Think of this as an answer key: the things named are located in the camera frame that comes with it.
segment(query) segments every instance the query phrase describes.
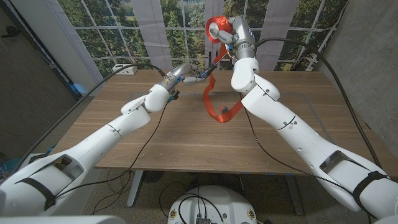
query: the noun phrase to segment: red strap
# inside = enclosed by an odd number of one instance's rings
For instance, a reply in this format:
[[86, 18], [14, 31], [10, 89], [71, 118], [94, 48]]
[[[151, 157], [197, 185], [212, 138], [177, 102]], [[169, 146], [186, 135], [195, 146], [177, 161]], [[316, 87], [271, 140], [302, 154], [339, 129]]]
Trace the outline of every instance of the red strap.
[[[224, 44], [221, 44], [220, 54], [214, 59], [214, 63], [218, 63], [226, 54], [226, 48]], [[217, 115], [214, 110], [213, 105], [211, 104], [210, 97], [208, 96], [209, 92], [214, 89], [214, 85], [216, 80], [214, 79], [213, 74], [210, 74], [210, 83], [205, 88], [203, 92], [203, 102], [205, 103], [205, 107], [209, 115], [216, 119], [220, 123], [225, 123], [231, 120], [235, 114], [243, 107], [241, 100], [239, 100], [230, 110], [228, 110], [225, 114]]]

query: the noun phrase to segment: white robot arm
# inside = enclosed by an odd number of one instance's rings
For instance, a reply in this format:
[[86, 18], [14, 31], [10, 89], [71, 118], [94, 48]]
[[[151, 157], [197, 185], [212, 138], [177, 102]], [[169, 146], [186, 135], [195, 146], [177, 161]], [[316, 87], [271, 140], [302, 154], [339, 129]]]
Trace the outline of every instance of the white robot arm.
[[7, 178], [0, 185], [0, 216], [53, 214], [73, 191], [63, 193], [81, 185], [88, 171], [122, 138], [147, 124], [149, 113], [161, 111], [168, 101], [178, 98], [175, 86], [194, 70], [197, 66], [190, 63], [178, 66], [149, 94], [126, 103], [121, 116], [76, 146], [39, 159]]
[[278, 89], [257, 75], [259, 66], [254, 58], [254, 37], [250, 27], [241, 16], [228, 21], [233, 28], [231, 38], [226, 38], [222, 30], [212, 28], [215, 26], [210, 26], [208, 32], [213, 38], [223, 35], [220, 41], [233, 46], [230, 54], [238, 61], [234, 66], [231, 85], [245, 95], [243, 106], [270, 124], [305, 161], [313, 174], [335, 183], [318, 179], [344, 206], [355, 212], [364, 209], [376, 218], [396, 215], [398, 184], [369, 160], [323, 139], [293, 111], [278, 102]]

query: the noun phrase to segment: forest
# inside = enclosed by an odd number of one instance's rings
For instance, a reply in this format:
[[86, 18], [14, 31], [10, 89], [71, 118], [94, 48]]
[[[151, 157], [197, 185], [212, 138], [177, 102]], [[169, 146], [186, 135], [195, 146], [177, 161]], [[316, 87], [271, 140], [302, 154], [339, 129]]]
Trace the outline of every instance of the forest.
[[[80, 0], [58, 0], [58, 2], [103, 76], [111, 72], [114, 66], [112, 58], [116, 63], [150, 62], [134, 16], [134, 6], [130, 0], [108, 0], [111, 11], [105, 0], [84, 0], [92, 18]], [[300, 0], [290, 26], [324, 30], [320, 32], [289, 30], [287, 38], [307, 40], [310, 45], [317, 48], [321, 46], [329, 33], [327, 28], [333, 27], [338, 20], [346, 0], [326, 0], [318, 20], [315, 21], [320, 4], [321, 0]], [[207, 60], [206, 35], [203, 30], [205, 27], [204, 0], [160, 0], [160, 5], [173, 66], [189, 61], [204, 68]], [[223, 12], [227, 17], [245, 14], [251, 28], [262, 28], [267, 5], [268, 0], [248, 0], [246, 13], [244, 13], [245, 1], [224, 0]], [[115, 26], [116, 28], [117, 25], [131, 28], [122, 28], [120, 31], [119, 29], [96, 28], [97, 26]], [[253, 33], [258, 40], [261, 31], [255, 30]], [[300, 46], [284, 44], [279, 60], [289, 60], [289, 62], [278, 62], [275, 70], [306, 70], [310, 64], [307, 58], [312, 58], [315, 54], [304, 49], [299, 58], [301, 51]], [[231, 70], [232, 67], [231, 61], [220, 63], [222, 70]]]

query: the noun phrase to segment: wooden table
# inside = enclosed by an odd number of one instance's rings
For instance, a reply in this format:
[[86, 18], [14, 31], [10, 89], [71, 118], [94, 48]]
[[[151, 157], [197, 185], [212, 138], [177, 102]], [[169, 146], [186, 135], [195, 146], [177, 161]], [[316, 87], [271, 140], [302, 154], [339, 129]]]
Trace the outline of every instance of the wooden table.
[[[280, 91], [280, 102], [294, 111], [325, 139], [363, 156], [372, 157], [359, 134], [341, 94], [322, 73], [261, 72]], [[231, 71], [214, 72], [215, 89], [210, 93], [214, 108], [231, 108], [239, 94], [231, 87]], [[91, 133], [118, 117], [121, 107], [148, 93], [161, 77], [153, 70], [139, 70], [134, 76], [115, 76], [108, 80], [73, 126], [57, 144], [53, 153], [71, 148]], [[179, 84], [178, 100], [167, 105], [160, 126], [132, 167], [136, 170], [128, 206], [134, 206], [142, 179], [142, 170], [230, 172], [244, 174], [301, 174], [273, 161], [257, 145], [243, 109], [227, 123], [209, 116], [203, 104], [206, 83]], [[98, 168], [126, 169], [153, 133], [160, 113], [143, 128], [124, 138], [98, 164]], [[303, 160], [268, 124], [251, 115], [254, 130], [262, 146], [274, 157], [309, 171]], [[383, 166], [398, 177], [398, 161], [377, 136], [359, 119]], [[296, 213], [302, 213], [297, 186], [291, 175], [287, 183]]]

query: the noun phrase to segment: table leg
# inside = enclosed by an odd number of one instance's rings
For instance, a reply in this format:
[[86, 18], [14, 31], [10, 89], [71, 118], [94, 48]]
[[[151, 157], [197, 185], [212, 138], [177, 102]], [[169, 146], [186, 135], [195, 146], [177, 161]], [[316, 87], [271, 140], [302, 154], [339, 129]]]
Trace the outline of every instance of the table leg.
[[127, 199], [128, 207], [133, 207], [136, 204], [139, 188], [141, 186], [143, 173], [144, 173], [143, 170], [136, 170], [134, 173], [134, 178], [131, 183], [129, 198]]
[[293, 175], [286, 176], [287, 188], [289, 189], [290, 198], [292, 199], [294, 213], [296, 215], [304, 215], [303, 205], [301, 203], [299, 190], [297, 188], [296, 178]]

